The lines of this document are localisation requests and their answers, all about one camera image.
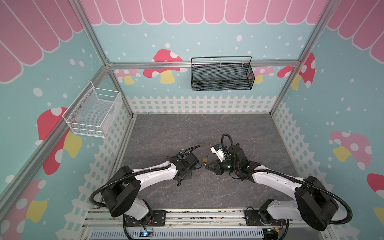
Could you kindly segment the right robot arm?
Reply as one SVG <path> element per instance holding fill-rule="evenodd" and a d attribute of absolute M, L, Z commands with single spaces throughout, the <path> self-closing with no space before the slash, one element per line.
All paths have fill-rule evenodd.
<path fill-rule="evenodd" d="M 265 225 L 271 220 L 297 220 L 324 231 L 329 225 L 343 225 L 353 218 L 350 206 L 316 177 L 293 177 L 249 161 L 239 145 L 225 148 L 216 144 L 211 152 L 218 160 L 207 164 L 207 170 L 216 175 L 234 173 L 237 180 L 265 185 L 291 198 L 289 201 L 268 199 L 263 203 L 259 216 Z"/>

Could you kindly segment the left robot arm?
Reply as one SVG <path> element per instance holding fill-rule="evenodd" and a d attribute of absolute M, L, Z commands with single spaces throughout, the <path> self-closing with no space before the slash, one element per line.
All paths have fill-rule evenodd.
<path fill-rule="evenodd" d="M 163 181 L 181 182 L 192 177 L 192 171 L 201 167 L 199 159 L 192 153 L 180 153 L 167 157 L 162 164 L 132 170 L 125 166 L 89 197 L 89 202 L 97 207 L 107 208 L 111 217 L 131 217 L 142 225 L 153 218 L 153 211 L 145 200 L 137 195 L 145 188 Z"/>

